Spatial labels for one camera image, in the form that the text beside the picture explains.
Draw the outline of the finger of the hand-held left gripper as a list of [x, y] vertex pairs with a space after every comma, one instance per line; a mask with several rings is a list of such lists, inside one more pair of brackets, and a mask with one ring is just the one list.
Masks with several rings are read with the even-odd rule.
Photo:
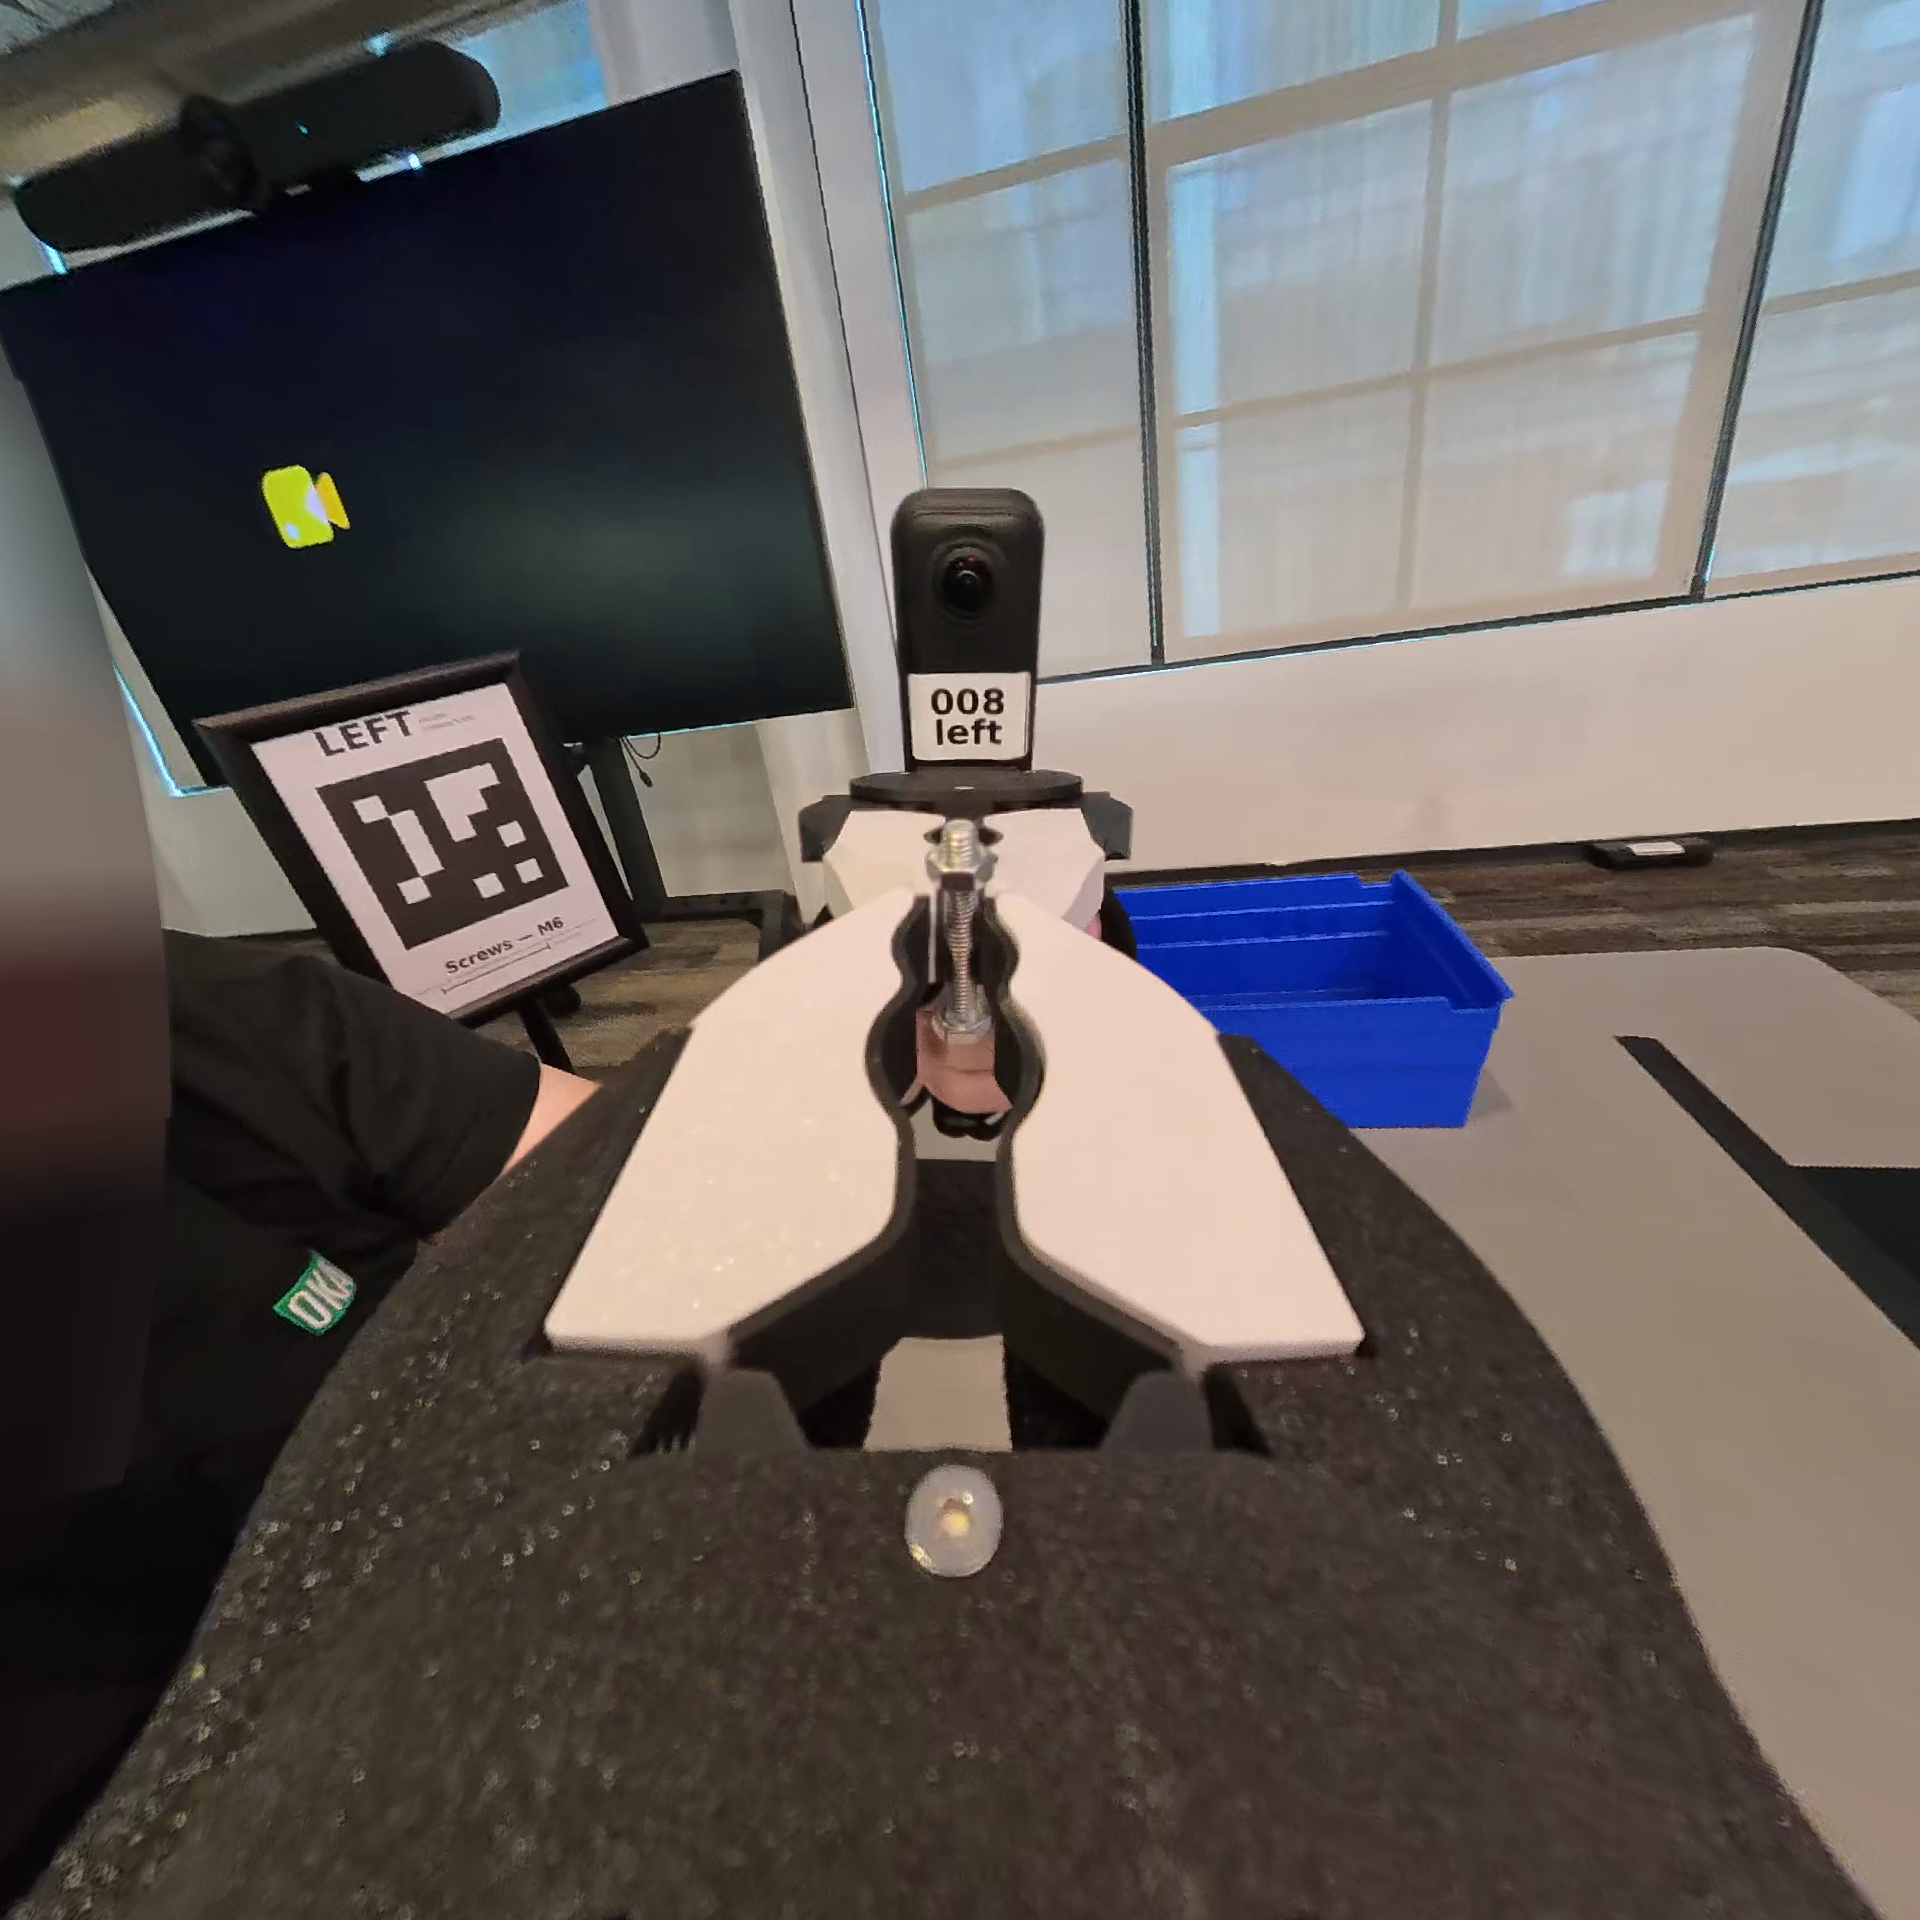
[[933, 814], [919, 810], [853, 810], [823, 852], [823, 893], [835, 918], [907, 892], [926, 895]]
[[988, 817], [992, 901], [1016, 895], [1075, 927], [1096, 927], [1107, 895], [1104, 845], [1078, 807], [1030, 807]]

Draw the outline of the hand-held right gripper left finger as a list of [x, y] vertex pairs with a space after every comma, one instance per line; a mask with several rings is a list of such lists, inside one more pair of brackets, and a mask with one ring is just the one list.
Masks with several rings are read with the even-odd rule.
[[896, 886], [703, 1011], [543, 1315], [550, 1361], [746, 1379], [815, 1450], [870, 1450], [920, 1294], [919, 1009], [920, 893]]

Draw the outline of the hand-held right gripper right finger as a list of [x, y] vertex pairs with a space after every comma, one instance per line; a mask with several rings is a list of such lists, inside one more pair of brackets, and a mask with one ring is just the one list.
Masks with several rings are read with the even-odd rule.
[[1363, 1347], [1264, 1124], [1274, 1063], [1023, 895], [988, 926], [1007, 1450], [1268, 1450], [1244, 1372]]

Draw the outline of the silver bolt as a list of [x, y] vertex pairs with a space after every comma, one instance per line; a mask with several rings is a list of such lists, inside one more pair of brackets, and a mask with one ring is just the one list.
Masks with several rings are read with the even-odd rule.
[[978, 983], [974, 962], [976, 918], [984, 901], [988, 884], [990, 879], [983, 886], [936, 886], [935, 883], [931, 886], [935, 938], [943, 956], [942, 985], [933, 1002], [933, 1021], [936, 1031], [952, 1041], [978, 1041], [992, 1035], [992, 1002]]

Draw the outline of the blue plastic bin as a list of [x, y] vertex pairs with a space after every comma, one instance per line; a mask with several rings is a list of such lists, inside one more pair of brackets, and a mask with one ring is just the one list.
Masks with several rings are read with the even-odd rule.
[[1461, 1130], [1511, 987], [1408, 874], [1115, 892], [1138, 962], [1351, 1130]]

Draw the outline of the grey desk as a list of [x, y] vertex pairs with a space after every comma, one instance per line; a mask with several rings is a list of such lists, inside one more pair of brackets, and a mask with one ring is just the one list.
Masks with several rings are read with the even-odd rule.
[[1328, 1549], [1284, 1915], [1915, 1915], [1915, 1021], [1786, 949], [1508, 962], [1472, 1118], [1231, 1042], [1363, 1322], [1248, 1377]]

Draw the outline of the black rolling stand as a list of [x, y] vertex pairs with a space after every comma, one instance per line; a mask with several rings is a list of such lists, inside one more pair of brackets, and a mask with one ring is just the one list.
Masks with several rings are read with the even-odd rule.
[[576, 749], [582, 777], [591, 780], [606, 817], [608, 841], [629, 886], [632, 917], [642, 927], [738, 921], [755, 926], [757, 958], [766, 959], [792, 943], [804, 926], [799, 902], [780, 889], [671, 895], [658, 866], [654, 836], [644, 822], [629, 742], [615, 737], [588, 741]]

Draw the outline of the black framed poster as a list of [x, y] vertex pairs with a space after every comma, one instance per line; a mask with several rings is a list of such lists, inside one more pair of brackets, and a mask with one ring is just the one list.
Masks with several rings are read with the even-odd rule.
[[647, 947], [517, 653], [207, 716], [197, 732], [333, 958], [459, 1025], [554, 1004]]

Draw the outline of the white framed window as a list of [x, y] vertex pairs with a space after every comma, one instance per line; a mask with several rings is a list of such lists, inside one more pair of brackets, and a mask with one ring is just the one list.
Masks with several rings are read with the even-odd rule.
[[1043, 671], [1915, 574], [1918, 4], [855, 4]]

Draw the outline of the black video conference bar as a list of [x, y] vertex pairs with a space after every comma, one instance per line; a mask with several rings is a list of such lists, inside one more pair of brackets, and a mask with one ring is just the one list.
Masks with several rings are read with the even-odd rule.
[[168, 126], [28, 175], [12, 198], [61, 257], [127, 250], [478, 137], [499, 117], [490, 70], [420, 38], [243, 103], [192, 97]]

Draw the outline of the black wall screen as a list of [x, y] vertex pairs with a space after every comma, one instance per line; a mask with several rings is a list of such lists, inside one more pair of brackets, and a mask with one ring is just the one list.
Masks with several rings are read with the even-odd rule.
[[564, 741], [853, 707], [736, 70], [4, 290], [151, 695], [517, 653]]

